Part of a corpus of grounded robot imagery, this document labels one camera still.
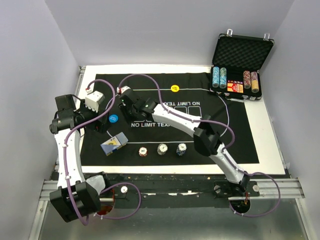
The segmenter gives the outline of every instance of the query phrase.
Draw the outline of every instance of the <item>poker mat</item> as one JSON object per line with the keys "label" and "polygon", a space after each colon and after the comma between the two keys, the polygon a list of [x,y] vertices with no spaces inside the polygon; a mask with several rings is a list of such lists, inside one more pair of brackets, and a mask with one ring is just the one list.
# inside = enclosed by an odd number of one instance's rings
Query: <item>poker mat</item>
{"label": "poker mat", "polygon": [[[95,79],[107,80],[116,89],[120,81],[128,74],[97,74]],[[153,77],[161,90],[163,102],[168,106],[191,115],[211,115],[215,121],[227,124],[229,113],[229,126],[235,133],[235,143],[228,148],[229,153],[238,164],[258,164],[259,159],[254,144],[253,136],[248,121],[245,104],[242,102],[220,99],[218,96],[208,92],[210,84],[209,73],[160,73],[149,74]],[[171,91],[171,86],[179,86],[178,92]],[[143,99],[154,98],[158,100],[158,91],[155,84],[143,76],[132,76],[126,80],[123,86],[129,86]],[[96,82],[94,90],[104,94],[105,107],[112,97],[110,88],[102,83]],[[207,156],[202,156],[194,149],[193,138],[186,133],[166,124],[152,122],[125,121],[118,104],[120,100],[116,97],[115,104],[110,115],[117,115],[118,121],[111,124],[109,133],[114,136],[123,132],[128,138],[128,143],[106,156],[101,144],[110,139],[107,133],[98,133],[86,130],[83,136],[81,148],[81,164],[83,166],[170,166],[170,165],[208,165],[214,162]],[[216,125],[216,130],[221,134],[225,131],[222,126]],[[221,140],[227,145],[231,141],[231,134],[227,131]],[[168,146],[165,155],[157,153],[160,143]],[[185,143],[186,153],[177,155],[176,150],[179,143]],[[147,148],[147,156],[140,156],[139,149]]]}

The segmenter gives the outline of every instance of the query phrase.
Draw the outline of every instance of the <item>blue disc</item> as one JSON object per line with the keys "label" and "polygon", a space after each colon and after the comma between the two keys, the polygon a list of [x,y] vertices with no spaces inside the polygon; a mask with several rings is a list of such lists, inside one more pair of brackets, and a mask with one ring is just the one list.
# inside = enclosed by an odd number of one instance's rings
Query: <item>blue disc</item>
{"label": "blue disc", "polygon": [[115,114],[112,114],[111,116],[109,116],[109,121],[112,124],[116,123],[118,121],[118,116]]}

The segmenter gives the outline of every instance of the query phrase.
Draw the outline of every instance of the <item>yellow disc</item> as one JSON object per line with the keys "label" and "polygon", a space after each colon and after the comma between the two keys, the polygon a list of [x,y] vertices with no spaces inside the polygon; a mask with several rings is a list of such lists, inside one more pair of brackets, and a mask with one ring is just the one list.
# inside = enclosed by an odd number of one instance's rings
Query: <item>yellow disc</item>
{"label": "yellow disc", "polygon": [[180,87],[179,87],[178,85],[172,85],[172,86],[171,86],[171,91],[172,91],[172,92],[176,93],[176,92],[178,92],[179,90],[180,90]]}

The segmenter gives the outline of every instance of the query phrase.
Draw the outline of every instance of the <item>metal latch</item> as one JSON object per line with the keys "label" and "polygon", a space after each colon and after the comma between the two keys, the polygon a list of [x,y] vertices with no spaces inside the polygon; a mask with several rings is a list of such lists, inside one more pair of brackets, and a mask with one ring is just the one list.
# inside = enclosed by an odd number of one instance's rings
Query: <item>metal latch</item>
{"label": "metal latch", "polygon": [[265,34],[263,35],[263,40],[269,41],[269,38],[270,38],[270,33],[265,33]]}
{"label": "metal latch", "polygon": [[227,31],[226,31],[226,35],[228,36],[228,37],[232,37],[232,29],[228,29]]}

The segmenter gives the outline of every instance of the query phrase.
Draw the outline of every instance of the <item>gray wall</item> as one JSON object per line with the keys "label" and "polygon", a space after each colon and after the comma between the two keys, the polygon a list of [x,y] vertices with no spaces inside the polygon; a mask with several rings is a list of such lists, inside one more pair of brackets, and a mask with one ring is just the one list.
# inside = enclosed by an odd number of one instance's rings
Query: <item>gray wall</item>
{"label": "gray wall", "polygon": [[294,0],[45,1],[82,65],[208,65],[220,33],[273,36]]}
{"label": "gray wall", "polygon": [[25,240],[57,158],[54,97],[79,68],[43,0],[1,1],[0,25],[0,239]]}
{"label": "gray wall", "polygon": [[289,171],[299,177],[320,237],[320,1],[296,0],[262,72],[268,111]]}

